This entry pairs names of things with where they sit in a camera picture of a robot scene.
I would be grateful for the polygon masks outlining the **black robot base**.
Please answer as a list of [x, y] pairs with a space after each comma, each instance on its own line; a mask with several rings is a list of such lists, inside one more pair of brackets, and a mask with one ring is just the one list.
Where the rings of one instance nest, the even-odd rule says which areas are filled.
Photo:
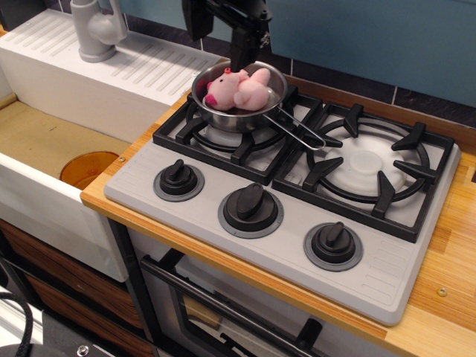
[[31, 337], [26, 351], [20, 351], [26, 332], [23, 312], [7, 306], [1, 311], [2, 356], [122, 356], [77, 334], [44, 312], [33, 313]]

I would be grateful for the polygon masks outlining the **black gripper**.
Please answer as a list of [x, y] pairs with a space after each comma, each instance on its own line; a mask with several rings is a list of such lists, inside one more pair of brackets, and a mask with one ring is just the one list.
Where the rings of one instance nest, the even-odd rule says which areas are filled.
[[203, 39], [213, 31], [214, 18], [233, 29], [232, 71], [254, 63], [260, 50], [268, 45], [268, 24], [273, 14], [265, 1], [182, 0], [181, 6], [192, 41]]

